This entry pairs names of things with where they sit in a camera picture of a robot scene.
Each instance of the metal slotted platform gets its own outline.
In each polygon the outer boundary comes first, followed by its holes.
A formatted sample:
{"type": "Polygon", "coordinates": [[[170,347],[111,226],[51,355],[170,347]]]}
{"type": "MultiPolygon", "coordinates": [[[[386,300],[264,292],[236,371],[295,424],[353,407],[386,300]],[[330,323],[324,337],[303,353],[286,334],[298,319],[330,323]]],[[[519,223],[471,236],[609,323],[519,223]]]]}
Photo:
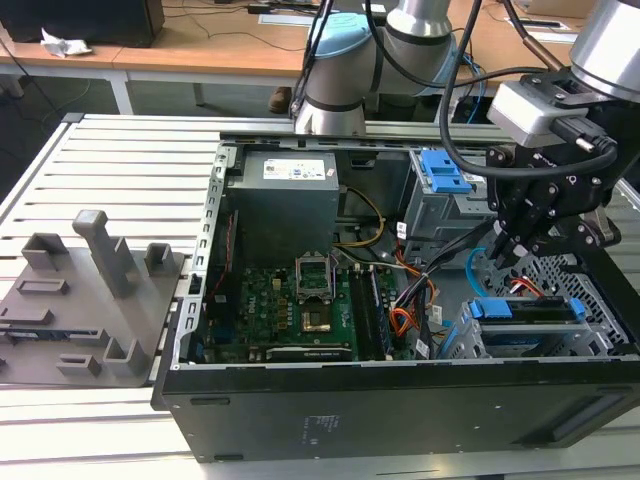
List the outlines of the metal slotted platform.
{"type": "MultiPolygon", "coordinates": [[[[21,272],[20,250],[35,231],[82,246],[71,221],[101,208],[112,235],[131,248],[164,241],[189,254],[220,131],[289,132],[281,120],[87,115],[63,123],[0,207],[0,298],[21,272]]],[[[380,135],[437,140],[437,127],[372,123],[380,135]]],[[[504,140],[495,128],[454,129],[458,138],[504,140]]],[[[611,250],[640,287],[640,205],[632,190],[616,195],[609,214],[624,241],[611,250]]],[[[175,297],[186,292],[182,279],[175,297]]],[[[155,378],[158,359],[152,371],[155,378]]],[[[640,478],[636,446],[640,409],[565,450],[459,453],[411,457],[319,459],[200,465],[169,413],[149,406],[151,388],[69,389],[0,385],[0,478],[335,478],[417,480],[640,478]]]]}

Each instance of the white paper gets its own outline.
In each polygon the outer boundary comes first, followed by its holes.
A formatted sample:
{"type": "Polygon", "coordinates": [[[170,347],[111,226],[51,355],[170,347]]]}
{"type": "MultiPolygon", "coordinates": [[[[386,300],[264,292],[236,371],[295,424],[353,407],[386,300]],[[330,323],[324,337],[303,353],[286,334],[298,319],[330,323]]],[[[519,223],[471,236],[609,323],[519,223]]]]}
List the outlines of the white paper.
{"type": "Polygon", "coordinates": [[[554,32],[529,32],[533,38],[539,42],[546,43],[566,43],[573,44],[578,38],[577,33],[554,33],[554,32]]]}
{"type": "Polygon", "coordinates": [[[277,13],[261,13],[258,23],[265,25],[287,25],[291,27],[309,27],[313,22],[313,17],[303,17],[301,15],[280,15],[277,13]]]}
{"type": "Polygon", "coordinates": [[[324,161],[270,158],[264,162],[265,180],[325,180],[324,161]]]}
{"type": "Polygon", "coordinates": [[[92,52],[84,40],[65,40],[64,38],[49,35],[44,28],[41,30],[42,40],[40,45],[44,46],[45,50],[51,55],[64,58],[67,55],[82,55],[92,52]]]}

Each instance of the blue plastic latch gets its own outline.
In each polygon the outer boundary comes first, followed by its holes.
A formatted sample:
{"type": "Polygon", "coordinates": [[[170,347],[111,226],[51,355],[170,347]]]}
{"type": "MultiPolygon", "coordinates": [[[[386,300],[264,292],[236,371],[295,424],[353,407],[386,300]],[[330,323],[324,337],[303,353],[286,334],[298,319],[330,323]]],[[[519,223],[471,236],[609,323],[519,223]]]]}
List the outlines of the blue plastic latch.
{"type": "Polygon", "coordinates": [[[420,163],[431,178],[431,189],[435,193],[469,193],[472,190],[446,151],[423,150],[420,163]]]}
{"type": "Polygon", "coordinates": [[[571,297],[569,299],[569,306],[571,307],[571,310],[573,310],[573,313],[576,315],[576,318],[581,322],[584,322],[584,320],[587,318],[587,310],[584,308],[584,305],[582,305],[582,302],[577,298],[571,297]]]}
{"type": "Polygon", "coordinates": [[[511,318],[511,307],[504,298],[476,298],[473,303],[477,303],[483,312],[484,318],[511,318]]]}
{"type": "Polygon", "coordinates": [[[471,315],[473,315],[473,318],[484,317],[484,312],[482,311],[482,305],[480,305],[480,303],[478,303],[477,300],[474,300],[469,304],[469,309],[471,310],[471,315]]]}

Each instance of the sticker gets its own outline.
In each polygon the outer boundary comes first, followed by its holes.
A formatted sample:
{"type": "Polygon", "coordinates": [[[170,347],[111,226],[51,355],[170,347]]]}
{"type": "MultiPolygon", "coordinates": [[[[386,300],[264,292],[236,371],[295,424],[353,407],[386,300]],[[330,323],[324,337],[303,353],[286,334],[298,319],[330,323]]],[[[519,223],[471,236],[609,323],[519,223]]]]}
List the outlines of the sticker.
{"type": "Polygon", "coordinates": [[[265,180],[325,180],[324,160],[270,158],[264,162],[265,180]]]}
{"type": "Polygon", "coordinates": [[[396,230],[398,231],[398,238],[400,240],[407,239],[407,224],[404,222],[398,222],[396,225],[396,230]]]}
{"type": "MultiPolygon", "coordinates": [[[[367,11],[367,6],[364,3],[362,4],[362,9],[365,12],[367,11]]],[[[384,5],[382,5],[380,3],[372,3],[371,4],[371,12],[372,13],[386,13],[387,10],[384,8],[384,5]]]]}
{"type": "Polygon", "coordinates": [[[463,173],[462,178],[464,178],[468,183],[486,183],[484,177],[474,175],[472,173],[463,173]]]}
{"type": "Polygon", "coordinates": [[[429,358],[429,347],[420,339],[416,342],[416,350],[424,358],[429,358]]]}
{"type": "Polygon", "coordinates": [[[38,338],[37,333],[31,333],[31,332],[7,332],[7,333],[9,334],[9,336],[17,337],[17,338],[38,338]]]}
{"type": "Polygon", "coordinates": [[[442,307],[440,305],[434,305],[431,307],[431,321],[442,325],[442,307]]]}

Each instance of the computer case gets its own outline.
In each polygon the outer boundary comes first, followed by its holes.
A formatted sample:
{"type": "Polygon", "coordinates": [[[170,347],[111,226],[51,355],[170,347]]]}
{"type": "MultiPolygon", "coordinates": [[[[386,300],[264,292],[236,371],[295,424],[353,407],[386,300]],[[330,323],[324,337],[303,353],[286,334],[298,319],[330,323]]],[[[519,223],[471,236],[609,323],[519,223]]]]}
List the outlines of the computer case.
{"type": "MultiPolygon", "coordinates": [[[[229,275],[234,270],[238,274],[250,271],[253,280],[249,281],[254,285],[248,285],[258,298],[268,298],[261,295],[264,290],[276,286],[284,289],[278,281],[263,290],[265,282],[258,282],[257,269],[233,263],[242,257],[241,243],[237,242],[237,253],[233,247],[234,231],[243,228],[242,209],[237,210],[233,199],[223,196],[223,191],[229,190],[235,176],[247,174],[242,162],[237,161],[239,157],[249,158],[257,150],[268,151],[268,158],[282,158],[279,147],[283,146],[300,158],[331,150],[340,183],[358,185],[375,198],[376,192],[367,190],[364,180],[376,185],[376,175],[381,173],[386,178],[385,157],[380,152],[417,148],[410,143],[375,139],[365,144],[344,139],[255,137],[230,138],[218,149],[203,213],[203,233],[193,255],[189,292],[180,318],[174,318],[169,328],[155,385],[154,408],[171,412],[198,462],[561,448],[640,405],[636,343],[640,338],[640,296],[604,251],[571,257],[570,263],[563,258],[538,259],[527,264],[527,269],[533,279],[548,277],[549,291],[570,289],[570,296],[580,298],[593,313],[589,321],[594,322],[590,325],[595,330],[607,324],[607,319],[622,326],[619,334],[609,332],[614,344],[605,355],[594,350],[589,355],[546,358],[448,356],[429,361],[387,356],[375,361],[315,364],[273,363],[263,355],[262,360],[254,357],[226,365],[224,359],[203,356],[202,345],[206,345],[209,332],[224,341],[224,332],[212,330],[209,319],[215,315],[213,309],[237,302],[231,295],[245,281],[234,283],[231,279],[229,290],[214,290],[215,297],[223,302],[216,307],[218,299],[214,302],[214,296],[207,293],[219,278],[219,273],[207,265],[224,264],[225,249],[216,259],[216,245],[228,245],[226,258],[234,259],[227,262],[229,275]],[[345,153],[348,149],[352,149],[351,159],[345,153]],[[361,168],[360,160],[365,156],[375,158],[371,168],[361,168]],[[356,181],[357,175],[362,183],[356,181]],[[227,218],[229,230],[225,231],[227,218]]],[[[476,155],[480,150],[475,149],[475,145],[468,145],[464,151],[468,156],[476,155]]],[[[415,178],[423,176],[414,157],[410,157],[415,168],[410,169],[407,190],[412,190],[413,183],[419,185],[415,178]]],[[[409,168],[407,160],[395,159],[394,164],[396,170],[409,168]]],[[[422,201],[429,206],[435,197],[427,184],[422,186],[424,189],[413,190],[414,195],[427,192],[422,201]]],[[[347,221],[352,212],[343,208],[342,200],[340,203],[338,217],[347,221]]],[[[457,204],[460,209],[466,203],[457,204]]],[[[452,224],[456,219],[449,215],[442,221],[452,224]]],[[[354,275],[361,276],[363,270],[359,273],[358,268],[365,267],[356,267],[354,275]]],[[[438,303],[443,306],[445,319],[453,318],[453,306],[460,305],[461,299],[473,297],[463,270],[453,262],[451,268],[433,276],[441,290],[438,303]]],[[[344,269],[341,275],[339,278],[347,275],[344,269]]],[[[338,292],[349,286],[335,280],[334,284],[338,292]]],[[[494,282],[492,291],[503,288],[494,282]]],[[[257,305],[258,309],[264,308],[260,302],[257,305]]],[[[222,316],[228,316],[228,312],[227,307],[222,316]]]]}
{"type": "Polygon", "coordinates": [[[89,45],[150,47],[162,29],[161,0],[6,0],[0,21],[14,42],[36,42],[41,29],[89,45]]]}

